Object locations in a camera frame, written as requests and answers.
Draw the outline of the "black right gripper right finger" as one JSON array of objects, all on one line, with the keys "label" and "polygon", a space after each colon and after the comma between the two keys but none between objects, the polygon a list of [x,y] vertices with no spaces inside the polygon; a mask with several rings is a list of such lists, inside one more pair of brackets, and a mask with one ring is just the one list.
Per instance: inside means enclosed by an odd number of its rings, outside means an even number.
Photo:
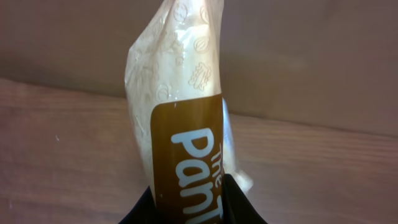
[{"label": "black right gripper right finger", "polygon": [[223,176],[223,218],[225,224],[268,224],[251,205],[230,174]]}]

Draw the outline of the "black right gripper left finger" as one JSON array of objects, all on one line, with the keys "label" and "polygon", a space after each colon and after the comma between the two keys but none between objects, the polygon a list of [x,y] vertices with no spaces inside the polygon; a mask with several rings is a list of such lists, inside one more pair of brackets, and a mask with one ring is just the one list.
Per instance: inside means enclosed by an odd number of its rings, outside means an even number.
[{"label": "black right gripper left finger", "polygon": [[157,210],[149,187],[119,224],[157,224]]}]

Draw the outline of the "beige brown snack bag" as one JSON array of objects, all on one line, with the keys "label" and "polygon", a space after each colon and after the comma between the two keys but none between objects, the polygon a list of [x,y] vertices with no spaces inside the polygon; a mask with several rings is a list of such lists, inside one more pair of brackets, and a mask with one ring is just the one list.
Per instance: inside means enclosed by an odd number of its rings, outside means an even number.
[{"label": "beige brown snack bag", "polygon": [[223,223],[223,175],[241,177],[224,136],[223,1],[164,1],[129,49],[125,89],[164,223]]}]

